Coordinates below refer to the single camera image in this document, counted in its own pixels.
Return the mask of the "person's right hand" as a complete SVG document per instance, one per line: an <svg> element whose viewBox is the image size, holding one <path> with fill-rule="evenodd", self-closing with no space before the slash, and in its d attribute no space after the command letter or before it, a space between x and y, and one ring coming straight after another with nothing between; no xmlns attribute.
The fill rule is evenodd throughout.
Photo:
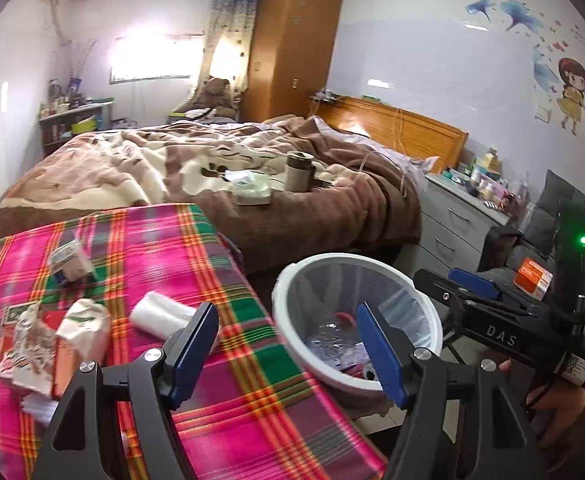
<svg viewBox="0 0 585 480"><path fill-rule="evenodd" d="M539 446L548 448L580 417L585 409L585 389L571 382L555 382L532 390L525 404L533 410L550 411L549 422L539 434Z"/></svg>

